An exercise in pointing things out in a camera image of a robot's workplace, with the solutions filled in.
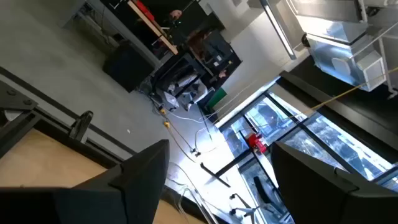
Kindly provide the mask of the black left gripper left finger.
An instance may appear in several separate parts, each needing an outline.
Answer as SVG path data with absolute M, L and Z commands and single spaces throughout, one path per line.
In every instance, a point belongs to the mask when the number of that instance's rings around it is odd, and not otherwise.
M 152 223 L 169 166 L 162 139 L 70 189 L 1 188 L 1 223 Z

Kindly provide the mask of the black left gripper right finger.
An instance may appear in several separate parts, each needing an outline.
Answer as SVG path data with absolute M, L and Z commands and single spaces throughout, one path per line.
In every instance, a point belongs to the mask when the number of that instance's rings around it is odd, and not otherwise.
M 282 142 L 271 147 L 282 200 L 295 223 L 397 223 L 397 193 Z

